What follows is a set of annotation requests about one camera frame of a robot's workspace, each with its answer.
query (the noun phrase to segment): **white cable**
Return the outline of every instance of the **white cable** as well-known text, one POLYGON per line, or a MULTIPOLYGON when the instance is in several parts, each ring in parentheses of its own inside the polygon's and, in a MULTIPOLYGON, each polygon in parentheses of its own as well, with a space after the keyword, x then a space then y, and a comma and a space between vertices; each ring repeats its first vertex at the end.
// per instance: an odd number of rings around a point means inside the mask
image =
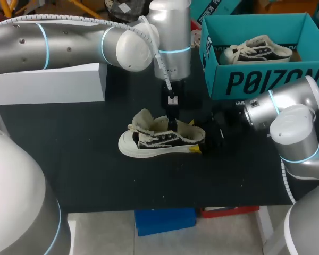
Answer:
POLYGON ((312 109, 311 107, 308 107, 308 109, 313 113, 313 122, 315 122, 316 116, 315 116, 315 110, 312 109))
POLYGON ((280 159, 280 161, 281 161, 282 179, 283 179, 283 182, 285 184, 285 189, 286 189, 286 192, 289 196, 289 199, 291 200, 292 204, 294 205, 296 203, 296 200, 294 199, 293 194, 291 192, 291 189, 289 188, 289 185, 288 185, 287 176, 286 176, 286 167, 285 167, 285 164, 283 163, 282 159, 280 159))
POLYGON ((125 25, 125 24, 121 24, 121 23, 117 23, 117 22, 113 22, 113 21, 109 21, 109 20, 99 20, 99 19, 93 19, 93 18, 86 18, 86 17, 79 17, 79 16, 70 16, 70 15, 58 15, 58 14, 35 14, 35 15, 25 15, 25 16, 20 16, 20 17, 16 17, 16 18, 11 18, 8 20, 4 20, 2 22, 0 22, 0 25, 4 25, 4 24, 11 24, 11 23, 15 23, 15 22, 20 22, 20 21, 31 21, 31 20, 73 20, 73 21, 83 21, 83 22, 89 22, 89 23, 95 23, 95 24, 102 24, 102 25, 106 25, 109 27, 117 27, 117 28, 121 28, 121 29, 125 29, 125 30, 130 30, 134 33, 136 33, 140 38, 142 38, 149 46, 150 50, 153 49, 153 51, 155 52, 155 58, 158 61, 158 64, 160 66, 160 68, 163 71, 164 74, 164 79, 165 79, 165 83, 167 85, 167 88, 169 91, 172 91, 172 87, 170 84, 170 80, 169 80, 169 75, 168 72, 166 70, 166 66, 161 58, 161 55, 158 51, 158 47, 156 45, 156 41, 154 40, 155 36, 153 34, 153 30, 148 22, 148 20, 144 17, 142 18, 142 20, 144 21, 144 24, 147 26, 149 33, 150 33, 150 37, 148 37, 145 33, 143 33, 142 31, 131 27, 129 25, 125 25))
POLYGON ((168 87, 169 90, 172 90, 172 87, 171 87, 171 83, 170 83, 170 79, 169 79, 169 75, 168 75, 166 66, 165 66, 165 64, 164 64, 163 59, 161 58, 161 54, 160 54, 160 50, 158 49, 158 45, 156 44, 156 37, 155 37, 155 35, 154 35, 154 31, 153 31, 152 27, 150 26, 150 23, 149 23, 149 21, 148 21, 148 19, 147 19, 146 17, 140 16, 140 17, 138 18, 138 20, 140 20, 141 22, 143 22, 143 23, 145 24, 145 26, 147 27, 148 31, 149 31, 150 38, 151 38, 151 40, 153 41, 152 50, 154 51, 155 58, 157 59, 157 62, 158 62, 159 67, 160 67, 160 68, 162 69, 162 71, 163 71, 164 80, 165 80, 166 86, 168 87))

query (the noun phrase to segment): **black sneaker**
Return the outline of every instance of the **black sneaker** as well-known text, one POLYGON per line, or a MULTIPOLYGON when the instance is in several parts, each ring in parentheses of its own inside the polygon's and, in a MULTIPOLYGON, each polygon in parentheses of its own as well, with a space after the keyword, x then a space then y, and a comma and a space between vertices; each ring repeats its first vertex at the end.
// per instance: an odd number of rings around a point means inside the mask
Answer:
POLYGON ((292 50, 275 44, 267 35, 255 37, 240 45, 232 45, 221 57, 221 64, 257 64, 288 62, 292 50))
POLYGON ((147 109, 141 110, 118 141, 119 150, 133 158, 149 158, 166 153, 190 153, 194 145, 204 143, 205 131, 177 120, 177 132, 168 130, 168 119, 154 119, 147 109))

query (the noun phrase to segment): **black cloth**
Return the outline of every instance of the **black cloth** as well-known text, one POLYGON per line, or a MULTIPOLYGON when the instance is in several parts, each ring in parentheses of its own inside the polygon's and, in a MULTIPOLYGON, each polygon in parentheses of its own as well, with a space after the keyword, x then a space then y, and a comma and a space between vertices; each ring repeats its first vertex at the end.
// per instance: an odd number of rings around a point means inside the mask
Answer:
MULTIPOLYGON (((182 111, 186 122, 207 116, 215 103, 195 49, 191 69, 186 89, 201 97, 203 106, 182 111)), ((207 156, 122 155, 118 139, 142 108, 155 117, 165 113, 152 66, 139 73, 110 66, 103 103, 6 105, 0 113, 12 139, 38 162, 68 213, 290 203, 279 155, 265 132, 249 133, 207 156)), ((319 112, 316 130, 319 137, 319 112)), ((296 199, 317 185, 290 179, 296 199)))

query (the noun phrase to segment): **teal cardboard box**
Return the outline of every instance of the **teal cardboard box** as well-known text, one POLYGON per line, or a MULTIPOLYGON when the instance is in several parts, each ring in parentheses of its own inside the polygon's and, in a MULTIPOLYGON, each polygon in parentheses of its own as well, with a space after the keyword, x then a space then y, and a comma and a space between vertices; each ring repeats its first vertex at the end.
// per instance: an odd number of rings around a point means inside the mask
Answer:
POLYGON ((205 16, 232 14, 240 2, 241 0, 192 0, 191 17, 202 25, 205 16))
POLYGON ((205 17, 199 53, 212 99, 253 98, 306 75, 319 86, 319 29, 307 13, 205 17), (218 63, 215 52, 259 35, 268 35, 275 43, 296 50, 301 61, 218 63))

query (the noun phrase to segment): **yellow tag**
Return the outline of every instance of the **yellow tag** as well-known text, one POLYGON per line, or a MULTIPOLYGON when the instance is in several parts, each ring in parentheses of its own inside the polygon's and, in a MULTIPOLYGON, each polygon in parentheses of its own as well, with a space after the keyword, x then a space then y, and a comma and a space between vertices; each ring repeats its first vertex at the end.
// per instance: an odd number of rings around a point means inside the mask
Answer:
POLYGON ((191 152, 194 152, 194 153, 200 153, 200 154, 202 154, 202 152, 200 151, 200 147, 199 147, 198 144, 189 147, 189 150, 190 150, 191 152))

